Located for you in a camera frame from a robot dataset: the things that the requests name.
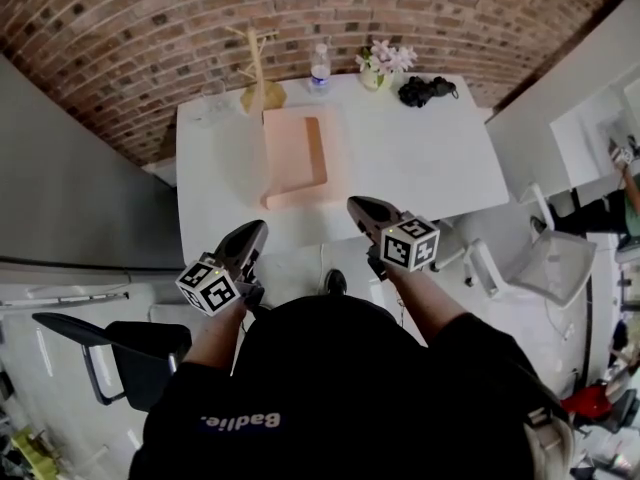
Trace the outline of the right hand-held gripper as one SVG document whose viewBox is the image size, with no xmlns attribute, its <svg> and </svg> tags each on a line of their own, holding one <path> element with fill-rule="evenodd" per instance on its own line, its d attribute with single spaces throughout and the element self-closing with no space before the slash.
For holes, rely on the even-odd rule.
<svg viewBox="0 0 640 480">
<path fill-rule="evenodd" d="M 424 217 L 366 196 L 349 197 L 348 212 L 359 231 L 377 243 L 368 251 L 368 264 L 380 281 L 387 279 L 387 266 L 414 272 L 435 261 L 440 229 Z"/>
</svg>

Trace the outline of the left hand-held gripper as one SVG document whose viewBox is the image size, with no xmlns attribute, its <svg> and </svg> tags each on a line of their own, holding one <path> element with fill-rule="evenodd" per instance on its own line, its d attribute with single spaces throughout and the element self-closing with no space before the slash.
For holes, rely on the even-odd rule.
<svg viewBox="0 0 640 480">
<path fill-rule="evenodd" d="M 224 266 L 243 269 L 256 261 L 266 243 L 269 228 L 264 220 L 247 222 L 227 234 L 214 252 L 205 252 L 191 262 L 178 276 L 175 284 L 186 301 L 208 317 L 238 300 L 259 304 L 264 287 L 253 274 L 232 278 Z"/>
</svg>

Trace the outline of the pink box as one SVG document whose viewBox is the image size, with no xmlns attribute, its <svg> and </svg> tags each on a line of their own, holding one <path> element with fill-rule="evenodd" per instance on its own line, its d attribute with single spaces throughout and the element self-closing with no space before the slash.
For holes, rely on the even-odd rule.
<svg viewBox="0 0 640 480">
<path fill-rule="evenodd" d="M 233 116 L 214 133 L 214 159 L 234 195 L 252 209 L 334 203 L 350 182 L 342 116 L 333 105 Z"/>
</svg>

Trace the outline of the person's left forearm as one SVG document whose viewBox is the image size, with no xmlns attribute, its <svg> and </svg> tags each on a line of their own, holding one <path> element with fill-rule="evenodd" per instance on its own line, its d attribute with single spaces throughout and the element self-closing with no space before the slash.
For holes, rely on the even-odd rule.
<svg viewBox="0 0 640 480">
<path fill-rule="evenodd" d="M 246 312 L 244 301 L 239 299 L 209 317 L 186 354 L 184 362 L 230 374 Z"/>
</svg>

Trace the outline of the beige shoulder bag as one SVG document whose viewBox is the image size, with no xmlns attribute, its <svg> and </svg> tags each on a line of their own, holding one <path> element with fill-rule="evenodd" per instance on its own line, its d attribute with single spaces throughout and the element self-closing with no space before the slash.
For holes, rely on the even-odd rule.
<svg viewBox="0 0 640 480">
<path fill-rule="evenodd" d="M 549 408 L 527 414 L 524 431 L 533 463 L 534 480 L 567 480 L 575 455 L 575 437 L 569 421 Z"/>
</svg>

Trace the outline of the person's right forearm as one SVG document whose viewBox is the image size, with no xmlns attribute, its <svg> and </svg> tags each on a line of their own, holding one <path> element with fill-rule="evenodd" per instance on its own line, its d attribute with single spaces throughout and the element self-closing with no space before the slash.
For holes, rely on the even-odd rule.
<svg viewBox="0 0 640 480">
<path fill-rule="evenodd" d="M 408 272 L 387 265 L 386 273 L 428 346 L 432 345 L 439 332 L 449 323 L 467 313 L 466 309 L 420 270 Z"/>
</svg>

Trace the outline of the person's black shoe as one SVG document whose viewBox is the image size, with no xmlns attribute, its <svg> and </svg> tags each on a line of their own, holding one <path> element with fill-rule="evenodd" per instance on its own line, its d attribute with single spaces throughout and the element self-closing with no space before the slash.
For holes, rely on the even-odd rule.
<svg viewBox="0 0 640 480">
<path fill-rule="evenodd" d="M 331 269 L 324 281 L 324 292 L 327 295 L 345 295 L 347 293 L 347 281 L 344 274 L 338 269 Z"/>
</svg>

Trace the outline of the clear drinking glass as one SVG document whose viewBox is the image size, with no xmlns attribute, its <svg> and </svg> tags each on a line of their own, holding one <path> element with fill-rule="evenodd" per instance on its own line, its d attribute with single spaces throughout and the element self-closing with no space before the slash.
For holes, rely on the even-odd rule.
<svg viewBox="0 0 640 480">
<path fill-rule="evenodd" d="M 202 126 L 211 126 L 213 123 L 224 120 L 233 110 L 233 105 L 226 90 L 214 92 L 210 88 L 202 88 L 199 93 L 195 120 Z"/>
</svg>

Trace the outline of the black chair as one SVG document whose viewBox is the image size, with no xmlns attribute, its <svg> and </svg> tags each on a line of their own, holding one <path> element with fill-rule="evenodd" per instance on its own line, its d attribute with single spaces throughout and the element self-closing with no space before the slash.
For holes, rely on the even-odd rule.
<svg viewBox="0 0 640 480">
<path fill-rule="evenodd" d="M 32 318 L 80 345 L 94 395 L 103 406 L 125 399 L 135 410 L 150 411 L 192 345 L 190 330 L 180 324 L 115 321 L 100 328 L 60 313 L 40 312 Z M 107 396 L 101 390 L 91 355 L 98 347 L 113 353 L 122 384 L 116 395 Z"/>
</svg>

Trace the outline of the clear plastic water bottle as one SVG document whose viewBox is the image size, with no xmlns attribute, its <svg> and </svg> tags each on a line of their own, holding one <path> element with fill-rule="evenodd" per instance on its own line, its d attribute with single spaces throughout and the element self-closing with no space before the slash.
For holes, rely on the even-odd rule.
<svg viewBox="0 0 640 480">
<path fill-rule="evenodd" d="M 317 44 L 310 62 L 309 89 L 312 94 L 322 95 L 327 92 L 331 76 L 331 60 L 328 46 Z"/>
</svg>

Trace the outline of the white potted flowers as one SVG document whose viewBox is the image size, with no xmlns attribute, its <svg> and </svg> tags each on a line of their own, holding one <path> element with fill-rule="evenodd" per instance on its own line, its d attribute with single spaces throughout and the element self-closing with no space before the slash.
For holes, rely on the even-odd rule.
<svg viewBox="0 0 640 480">
<path fill-rule="evenodd" d="M 370 90 L 389 87 L 394 76 L 407 72 L 414 66 L 418 55 L 412 47 L 392 46 L 388 40 L 374 40 L 355 56 L 359 68 L 359 80 Z"/>
</svg>

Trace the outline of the wooden tree-shaped rack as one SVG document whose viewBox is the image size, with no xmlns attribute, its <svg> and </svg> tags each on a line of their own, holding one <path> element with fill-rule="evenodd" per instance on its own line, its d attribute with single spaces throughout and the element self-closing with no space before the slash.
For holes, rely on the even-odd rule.
<svg viewBox="0 0 640 480">
<path fill-rule="evenodd" d="M 248 78 L 253 84 L 244 90 L 240 102 L 247 115 L 261 115 L 266 110 L 284 107 L 287 94 L 279 82 L 272 82 L 265 78 L 262 66 L 262 53 L 267 43 L 277 37 L 277 30 L 258 32 L 253 27 L 242 31 L 231 26 L 225 30 L 242 38 L 249 46 L 251 61 L 244 69 L 237 72 Z"/>
</svg>

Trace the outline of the grey cabinet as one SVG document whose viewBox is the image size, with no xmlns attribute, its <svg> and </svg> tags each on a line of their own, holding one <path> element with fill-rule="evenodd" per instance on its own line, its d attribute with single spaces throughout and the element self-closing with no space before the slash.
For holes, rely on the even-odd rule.
<svg viewBox="0 0 640 480">
<path fill-rule="evenodd" d="M 117 285 L 183 267 L 175 192 L 0 54 L 0 284 Z"/>
</svg>

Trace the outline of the person's black shirt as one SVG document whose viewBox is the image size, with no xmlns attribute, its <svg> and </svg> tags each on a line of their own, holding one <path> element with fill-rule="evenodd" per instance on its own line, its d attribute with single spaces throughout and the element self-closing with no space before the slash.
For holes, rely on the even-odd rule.
<svg viewBox="0 0 640 480">
<path fill-rule="evenodd" d="M 465 313 L 422 346 L 350 296 L 249 328 L 232 371 L 182 363 L 130 480 L 536 480 L 568 417 L 515 340 Z"/>
</svg>

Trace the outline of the white swivel chair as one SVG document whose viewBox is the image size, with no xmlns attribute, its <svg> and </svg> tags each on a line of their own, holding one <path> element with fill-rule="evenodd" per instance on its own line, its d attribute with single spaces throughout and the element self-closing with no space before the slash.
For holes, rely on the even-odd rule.
<svg viewBox="0 0 640 480">
<path fill-rule="evenodd" d="M 430 268 L 463 265 L 463 282 L 479 284 L 493 299 L 526 291 L 558 308 L 571 305 L 591 276 L 596 244 L 557 229 L 540 187 L 521 198 L 443 219 L 441 242 Z"/>
</svg>

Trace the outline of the white cabinet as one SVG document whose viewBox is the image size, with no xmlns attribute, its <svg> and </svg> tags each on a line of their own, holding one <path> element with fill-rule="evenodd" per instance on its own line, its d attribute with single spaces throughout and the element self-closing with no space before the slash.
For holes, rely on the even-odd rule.
<svg viewBox="0 0 640 480">
<path fill-rule="evenodd" d="M 640 0 L 624 0 L 573 51 L 487 123 L 509 191 L 554 195 L 612 173 L 599 123 L 612 83 L 640 67 Z"/>
</svg>

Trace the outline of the black pole stand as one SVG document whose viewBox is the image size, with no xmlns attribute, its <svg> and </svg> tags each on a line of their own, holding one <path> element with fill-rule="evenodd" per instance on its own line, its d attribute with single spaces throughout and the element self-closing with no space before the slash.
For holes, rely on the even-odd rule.
<svg viewBox="0 0 640 480">
<path fill-rule="evenodd" d="M 597 351 L 597 334 L 596 334 L 596 311 L 594 297 L 594 281 L 590 275 L 585 285 L 585 331 L 584 331 L 584 352 L 580 375 L 578 377 L 577 386 L 584 388 L 590 384 L 595 375 L 597 367 L 598 351 Z"/>
</svg>

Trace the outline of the red bag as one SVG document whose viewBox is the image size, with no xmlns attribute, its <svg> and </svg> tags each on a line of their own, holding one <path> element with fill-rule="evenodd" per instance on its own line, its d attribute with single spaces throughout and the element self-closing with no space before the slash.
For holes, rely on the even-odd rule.
<svg viewBox="0 0 640 480">
<path fill-rule="evenodd" d="M 585 387 L 561 401 L 563 409 L 585 418 L 598 419 L 612 411 L 607 397 L 607 386 L 603 384 Z"/>
</svg>

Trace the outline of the yellow-green object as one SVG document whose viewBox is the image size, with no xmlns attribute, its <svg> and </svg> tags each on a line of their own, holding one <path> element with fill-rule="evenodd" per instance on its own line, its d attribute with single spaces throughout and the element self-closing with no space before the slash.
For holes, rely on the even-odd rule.
<svg viewBox="0 0 640 480">
<path fill-rule="evenodd" d="M 14 433 L 11 443 L 25 457 L 36 480 L 58 480 L 54 456 L 29 427 Z"/>
</svg>

